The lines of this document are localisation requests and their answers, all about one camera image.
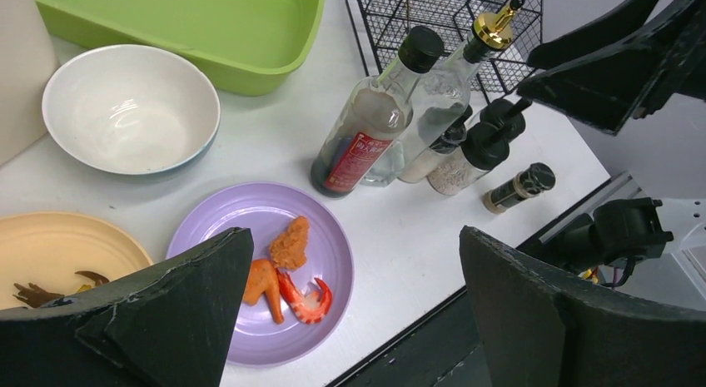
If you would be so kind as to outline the clear oil bottle gold spout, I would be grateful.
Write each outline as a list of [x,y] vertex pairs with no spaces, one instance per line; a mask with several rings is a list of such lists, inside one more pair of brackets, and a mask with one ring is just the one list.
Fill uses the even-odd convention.
[[464,42],[420,79],[411,98],[410,125],[365,174],[362,185],[391,184],[464,114],[481,66],[513,42],[511,22],[525,1],[509,0],[498,12],[480,14]]

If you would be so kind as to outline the speckled seasoning shaker bottle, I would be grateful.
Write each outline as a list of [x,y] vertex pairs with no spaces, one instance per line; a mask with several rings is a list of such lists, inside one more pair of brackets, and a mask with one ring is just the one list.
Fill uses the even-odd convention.
[[484,122],[474,117],[466,138],[426,179],[445,196],[454,196],[469,187],[510,156],[510,143],[525,131],[522,116],[503,122]]

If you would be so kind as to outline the dark vinegar bottle red label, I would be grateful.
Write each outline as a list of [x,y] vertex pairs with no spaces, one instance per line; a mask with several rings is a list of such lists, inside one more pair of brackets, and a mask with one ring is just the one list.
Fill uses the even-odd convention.
[[311,165],[310,179],[316,190],[340,198],[357,187],[410,125],[412,93],[444,48],[436,32],[415,26],[379,76],[365,77],[355,85]]

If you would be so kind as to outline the black-cap shaker bottle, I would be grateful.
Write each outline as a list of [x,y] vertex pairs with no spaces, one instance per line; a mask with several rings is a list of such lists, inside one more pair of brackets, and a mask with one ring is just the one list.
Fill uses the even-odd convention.
[[480,121],[498,128],[508,126],[505,140],[512,142],[525,132],[526,120],[523,111],[532,104],[531,100],[525,98],[520,98],[515,103],[505,98],[498,98],[480,112]]

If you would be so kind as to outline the white powder shaker bottle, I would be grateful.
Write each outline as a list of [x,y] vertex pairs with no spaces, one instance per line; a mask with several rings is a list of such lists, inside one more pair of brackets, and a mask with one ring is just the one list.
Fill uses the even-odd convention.
[[458,112],[460,105],[453,105],[449,111],[438,108],[427,110],[418,124],[418,139],[423,144],[422,150],[414,141],[403,144],[405,166],[398,179],[406,183],[418,183],[424,180],[441,164],[467,136],[465,123],[473,114],[470,106]]

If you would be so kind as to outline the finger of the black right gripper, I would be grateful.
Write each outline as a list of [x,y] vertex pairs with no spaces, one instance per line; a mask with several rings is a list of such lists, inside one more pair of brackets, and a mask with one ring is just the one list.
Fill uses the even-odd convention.
[[530,67],[549,70],[627,37],[647,21],[659,0],[624,0],[617,7],[572,32],[535,47]]
[[610,135],[674,94],[704,100],[705,0],[673,0],[627,37],[538,69],[516,93]]

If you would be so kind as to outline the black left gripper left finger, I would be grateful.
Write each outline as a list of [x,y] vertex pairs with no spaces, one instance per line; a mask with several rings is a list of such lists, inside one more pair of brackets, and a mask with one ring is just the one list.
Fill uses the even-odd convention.
[[4,386],[217,386],[254,253],[230,228],[37,309],[1,313]]

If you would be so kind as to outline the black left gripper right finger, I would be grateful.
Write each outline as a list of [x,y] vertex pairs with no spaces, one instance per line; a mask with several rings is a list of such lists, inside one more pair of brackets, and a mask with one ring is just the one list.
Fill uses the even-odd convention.
[[460,261],[493,385],[704,385],[702,311],[592,284],[470,226]]

